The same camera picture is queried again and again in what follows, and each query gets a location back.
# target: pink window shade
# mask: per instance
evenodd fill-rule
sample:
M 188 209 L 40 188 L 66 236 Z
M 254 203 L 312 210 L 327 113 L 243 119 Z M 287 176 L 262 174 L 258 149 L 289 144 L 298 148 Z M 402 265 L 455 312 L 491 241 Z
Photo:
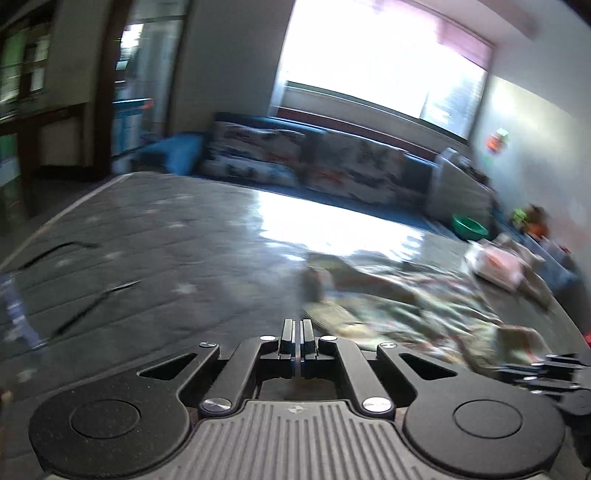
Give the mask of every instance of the pink window shade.
M 447 20 L 441 20 L 439 43 L 485 70 L 491 60 L 492 47 Z

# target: stuffed toy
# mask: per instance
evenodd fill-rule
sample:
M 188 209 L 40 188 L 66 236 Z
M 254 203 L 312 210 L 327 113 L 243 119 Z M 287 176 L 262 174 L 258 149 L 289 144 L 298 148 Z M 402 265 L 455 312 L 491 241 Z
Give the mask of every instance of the stuffed toy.
M 510 223 L 521 233 L 527 233 L 534 240 L 540 242 L 542 237 L 548 236 L 545 216 L 545 211 L 542 207 L 530 205 L 525 210 L 514 210 Z

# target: blanket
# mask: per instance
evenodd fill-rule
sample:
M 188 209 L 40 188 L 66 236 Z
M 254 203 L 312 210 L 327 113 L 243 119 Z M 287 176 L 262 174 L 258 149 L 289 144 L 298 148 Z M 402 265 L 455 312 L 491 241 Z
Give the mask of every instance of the blanket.
M 307 316 L 362 349 L 394 341 L 491 377 L 550 353 L 534 329 L 504 324 L 468 273 L 358 252 L 310 254 L 306 275 Z

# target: blue couch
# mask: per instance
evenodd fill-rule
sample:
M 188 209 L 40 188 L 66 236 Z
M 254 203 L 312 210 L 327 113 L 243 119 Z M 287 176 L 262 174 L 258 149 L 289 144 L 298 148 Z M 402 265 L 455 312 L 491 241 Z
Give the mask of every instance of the blue couch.
M 183 133 L 149 145 L 140 150 L 135 157 L 135 162 L 143 167 L 174 173 L 179 175 L 190 175 L 201 178 L 210 178 L 221 181 L 228 181 L 242 186 L 254 187 L 259 190 L 280 193 L 288 196 L 299 197 L 314 202 L 324 203 L 341 207 L 356 212 L 365 213 L 377 218 L 391 220 L 405 225 L 420 228 L 432 233 L 455 238 L 455 236 L 439 222 L 429 219 L 424 214 L 424 202 L 426 201 L 431 175 L 436 165 L 423 158 L 413 156 L 405 151 L 400 151 L 403 156 L 403 165 L 398 172 L 397 185 L 399 191 L 404 192 L 404 199 L 411 198 L 412 202 L 400 201 L 388 204 L 375 204 L 360 201 L 347 195 L 333 194 L 326 191 L 319 191 L 306 186 L 306 172 L 297 187 L 283 186 L 278 184 L 263 184 L 252 179 L 240 177 L 212 177 L 204 173 L 203 162 L 210 156 L 210 148 L 215 136 L 215 125 L 217 122 L 228 122 L 231 124 L 245 125 L 257 129 L 267 130 L 289 130 L 305 135 L 301 145 L 301 162 L 311 168 L 319 162 L 319 153 L 324 136 L 328 131 L 312 125 L 298 122 L 285 121 L 277 118 L 256 117 L 241 115 L 237 113 L 218 112 L 212 123 L 211 129 L 202 134 Z M 367 139 L 361 139 L 353 135 L 347 136 L 346 141 L 355 142 L 356 139 L 363 142 L 371 142 L 372 146 L 381 149 L 392 148 L 387 145 L 378 144 Z

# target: metal screw head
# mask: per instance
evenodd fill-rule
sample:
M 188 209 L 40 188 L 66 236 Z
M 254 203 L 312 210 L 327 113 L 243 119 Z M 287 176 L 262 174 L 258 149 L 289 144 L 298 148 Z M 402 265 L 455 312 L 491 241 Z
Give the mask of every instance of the metal screw head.
M 208 398 L 201 404 L 203 410 L 211 413 L 221 413 L 232 408 L 232 402 L 225 398 Z
M 366 398 L 361 405 L 373 413 L 384 413 L 392 408 L 392 402 L 383 397 Z

